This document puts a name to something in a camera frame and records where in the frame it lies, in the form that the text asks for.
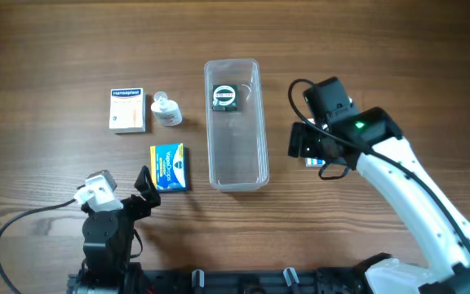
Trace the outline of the white Panadol box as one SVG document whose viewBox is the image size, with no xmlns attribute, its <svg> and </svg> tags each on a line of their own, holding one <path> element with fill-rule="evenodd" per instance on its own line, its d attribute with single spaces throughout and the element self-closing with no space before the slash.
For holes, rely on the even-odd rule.
<svg viewBox="0 0 470 294">
<path fill-rule="evenodd" d="M 315 123 L 314 118 L 309 118 L 309 122 Z M 328 128 L 327 124 L 323 124 L 321 127 L 323 130 Z M 319 158 L 306 158 L 305 159 L 305 166 L 306 167 L 322 167 L 326 162 Z"/>
</svg>

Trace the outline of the small white sanitizer bottle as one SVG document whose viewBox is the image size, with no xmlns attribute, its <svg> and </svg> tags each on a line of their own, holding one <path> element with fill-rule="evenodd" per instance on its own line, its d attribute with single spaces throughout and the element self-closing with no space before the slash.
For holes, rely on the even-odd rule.
<svg viewBox="0 0 470 294">
<path fill-rule="evenodd" d="M 164 91 L 158 91 L 153 95 L 151 111 L 156 121 L 165 127 L 182 123 L 183 117 L 178 104 L 170 100 Z"/>
</svg>

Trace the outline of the white Hansaplast plaster box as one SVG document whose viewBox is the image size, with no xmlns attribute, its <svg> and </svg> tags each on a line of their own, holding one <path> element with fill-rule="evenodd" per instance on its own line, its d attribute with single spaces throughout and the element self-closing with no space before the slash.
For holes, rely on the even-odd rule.
<svg viewBox="0 0 470 294">
<path fill-rule="evenodd" d="M 109 129 L 114 133 L 146 131 L 146 95 L 143 88 L 110 91 Z"/>
</svg>

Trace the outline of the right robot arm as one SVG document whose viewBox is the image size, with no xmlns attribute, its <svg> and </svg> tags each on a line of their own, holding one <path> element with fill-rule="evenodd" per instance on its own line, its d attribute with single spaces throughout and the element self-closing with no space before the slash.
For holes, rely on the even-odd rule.
<svg viewBox="0 0 470 294">
<path fill-rule="evenodd" d="M 359 111 L 337 78 L 308 81 L 303 93 L 311 116 L 296 112 L 288 154 L 323 162 L 343 174 L 358 172 L 392 207 L 419 245 L 427 266 L 389 254 L 353 269 L 364 293 L 470 293 L 470 222 L 425 171 L 410 142 L 379 107 Z"/>
</svg>

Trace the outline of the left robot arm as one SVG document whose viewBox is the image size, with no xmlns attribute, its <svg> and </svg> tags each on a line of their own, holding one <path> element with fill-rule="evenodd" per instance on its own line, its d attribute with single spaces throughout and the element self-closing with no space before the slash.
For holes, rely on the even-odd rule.
<svg viewBox="0 0 470 294">
<path fill-rule="evenodd" d="M 135 222 L 151 215 L 161 205 L 149 173 L 143 166 L 134 183 L 139 192 L 118 199 L 117 183 L 102 170 L 89 175 L 78 187 L 74 200 L 87 214 L 82 226 L 83 259 L 77 274 L 70 275 L 67 293 L 155 293 L 155 287 L 133 259 L 134 240 L 140 240 Z"/>
</svg>

